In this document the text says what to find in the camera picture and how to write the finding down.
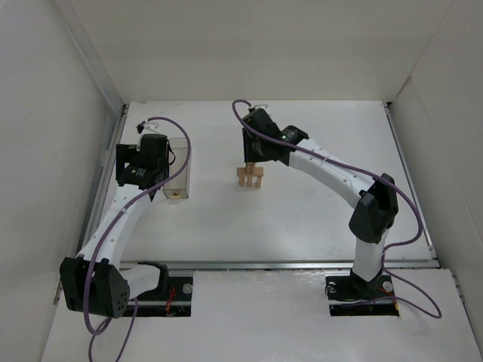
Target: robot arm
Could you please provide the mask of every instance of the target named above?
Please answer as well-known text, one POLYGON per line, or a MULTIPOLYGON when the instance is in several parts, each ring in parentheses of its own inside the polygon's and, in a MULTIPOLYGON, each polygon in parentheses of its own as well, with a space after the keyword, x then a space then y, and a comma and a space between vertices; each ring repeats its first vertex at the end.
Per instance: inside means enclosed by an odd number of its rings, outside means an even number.
MULTIPOLYGON (((298 145, 322 156, 339 161, 297 127, 280 130, 272 121, 268 107, 255 106, 243 120, 256 131, 285 143, 298 145)), ((349 228, 356 236, 355 260, 351 271, 352 284, 367 291, 377 285, 381 273, 381 256, 389 228, 398 212, 394 190, 369 176, 347 170, 304 152, 263 140, 243 130, 245 162, 280 161, 325 184, 354 209, 349 228)), ((394 180, 384 174, 383 178, 394 180)))
POLYGON ((111 318, 121 317, 128 300, 155 288, 168 285, 166 265, 140 263, 127 271, 119 271, 122 253, 143 211, 153 200, 156 190, 137 199, 128 209, 125 205, 144 190, 168 178, 168 138, 158 133, 157 125, 138 128, 137 145, 116 146, 116 180, 118 188, 99 228, 76 258, 65 258, 60 278, 66 304, 70 310, 83 311, 82 299, 88 264, 99 239, 107 233, 95 260, 89 293, 89 313, 111 318), (119 212, 124 212, 110 229, 119 212))

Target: screw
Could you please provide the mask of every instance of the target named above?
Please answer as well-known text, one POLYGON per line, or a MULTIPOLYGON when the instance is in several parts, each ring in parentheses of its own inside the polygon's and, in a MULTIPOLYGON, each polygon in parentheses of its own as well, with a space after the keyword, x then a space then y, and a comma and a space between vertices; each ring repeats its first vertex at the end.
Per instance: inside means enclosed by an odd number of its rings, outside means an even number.
POLYGON ((394 287, 392 286, 392 283, 390 281, 385 281, 383 283, 383 288, 386 292, 392 292, 394 290, 394 287))
POLYGON ((330 294, 333 294, 335 292, 337 292, 337 289, 335 287, 335 283, 332 281, 330 282, 328 285, 327 285, 327 292, 330 293, 330 294))
POLYGON ((183 285, 183 293, 185 294, 191 294, 193 292, 193 285, 190 283, 186 283, 183 285))

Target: white wall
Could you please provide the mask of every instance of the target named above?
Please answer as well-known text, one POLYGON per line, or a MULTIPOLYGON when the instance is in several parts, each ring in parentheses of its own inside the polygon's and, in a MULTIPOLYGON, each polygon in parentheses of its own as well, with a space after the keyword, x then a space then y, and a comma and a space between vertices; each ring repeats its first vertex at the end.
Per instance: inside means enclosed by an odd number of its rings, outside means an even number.
POLYGON ((441 265, 483 348, 483 2, 455 0, 392 105, 441 265))
POLYGON ((124 101, 393 100, 452 0, 71 0, 124 101))
POLYGON ((106 107, 48 0, 0 0, 0 354, 35 361, 94 174, 106 107))

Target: wooden block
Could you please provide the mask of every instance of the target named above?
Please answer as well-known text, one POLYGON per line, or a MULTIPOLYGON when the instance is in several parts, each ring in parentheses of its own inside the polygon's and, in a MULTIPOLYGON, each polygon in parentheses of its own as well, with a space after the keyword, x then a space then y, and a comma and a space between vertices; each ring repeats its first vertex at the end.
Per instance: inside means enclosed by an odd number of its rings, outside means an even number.
POLYGON ((171 200, 179 200, 181 199, 181 195, 178 192, 175 192, 169 197, 171 200))
POLYGON ((254 184, 253 177, 257 178, 257 187, 262 187, 263 167, 255 167, 254 163, 248 162, 245 167, 238 167, 236 169, 236 176, 238 177, 238 184, 245 185, 245 178, 247 179, 247 186, 252 187, 254 184))

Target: white enclosure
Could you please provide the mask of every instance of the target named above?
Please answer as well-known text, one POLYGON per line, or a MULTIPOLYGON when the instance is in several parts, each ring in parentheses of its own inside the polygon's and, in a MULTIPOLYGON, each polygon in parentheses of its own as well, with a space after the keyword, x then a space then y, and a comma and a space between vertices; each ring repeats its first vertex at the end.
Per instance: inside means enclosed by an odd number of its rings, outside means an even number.
MULTIPOLYGON (((234 265, 229 262, 280 262, 279 268, 290 269, 318 262, 350 268, 351 210, 333 192, 281 164, 264 164, 262 189, 238 186, 242 135, 229 101, 246 98, 264 100, 283 127, 304 129, 350 164, 391 173, 405 192, 416 195, 426 234, 388 258, 398 268, 450 269, 460 287, 448 270, 403 271, 439 298, 448 317, 427 321, 402 306, 397 322, 373 319, 373 328, 385 331, 381 338, 387 339, 381 354, 357 345, 353 335, 354 349, 342 354, 337 343, 322 351, 318 339, 310 338, 304 354, 297 354, 280 343, 294 336, 277 332, 295 323, 289 318, 266 329, 274 336, 268 345, 278 345, 281 355, 259 346, 254 358, 410 360, 400 345, 391 344, 395 336, 419 353, 413 360, 480 360, 472 332, 481 349, 482 39, 481 0, 0 0, 2 359, 86 360, 82 315, 67 311, 62 300, 56 307, 63 298, 56 293, 58 268, 92 235, 112 197, 115 144, 135 143, 135 125, 149 116, 175 118, 192 134, 190 195, 179 201, 156 197, 134 230, 124 262, 228 262, 227 268, 234 265), (284 192, 297 200, 289 214, 281 212, 284 192), (312 236, 315 230, 318 238, 312 236), (75 343, 66 350, 71 338, 75 343), (425 352, 431 344, 441 350, 425 352)), ((166 132, 179 136, 169 127, 166 132)), ((388 242, 415 232, 414 218, 402 200, 399 204, 388 242)), ((312 276, 323 278, 324 272, 312 276)), ((298 299, 301 304, 285 304, 287 294, 279 289, 280 315, 267 315, 266 323, 308 308, 298 327, 330 341, 331 334, 311 321, 315 309, 325 308, 314 294, 320 290, 300 281, 297 271, 287 273, 280 278, 308 294, 298 299)), ((232 283, 257 289, 250 278, 232 279, 238 276, 196 274, 207 285, 204 293, 229 290, 232 283)), ((260 272, 258 281, 272 283, 270 278, 274 275, 260 272)), ((197 293, 194 311, 212 315, 218 329, 210 333, 222 336, 233 305, 220 306, 221 316, 209 314, 214 304, 197 293)), ((235 295, 225 302, 241 302, 235 295)), ((258 296, 260 305, 273 298, 258 296)), ((422 298, 412 290, 408 296, 422 298)), ((358 321, 351 327, 324 313, 314 313, 320 324, 342 334, 364 334, 358 321)), ((235 323, 240 316, 232 317, 235 323)), ((258 314, 250 319, 250 326, 237 322, 240 358, 243 349, 257 344, 258 314)), ((144 348, 143 341, 161 336, 156 333, 162 333, 163 321, 139 322, 124 360, 158 357, 159 345, 144 348)), ((192 336, 206 331, 196 322, 184 322, 192 336)), ((171 337, 183 334, 178 327, 171 337)), ((99 347, 96 357, 112 359, 124 327, 119 329, 113 327, 105 339, 115 341, 114 350, 99 347)), ((211 345, 210 333, 197 345, 211 345)), ((223 351, 199 355, 223 360, 223 351)), ((170 350, 170 360, 189 360, 195 352, 183 353, 170 350)))

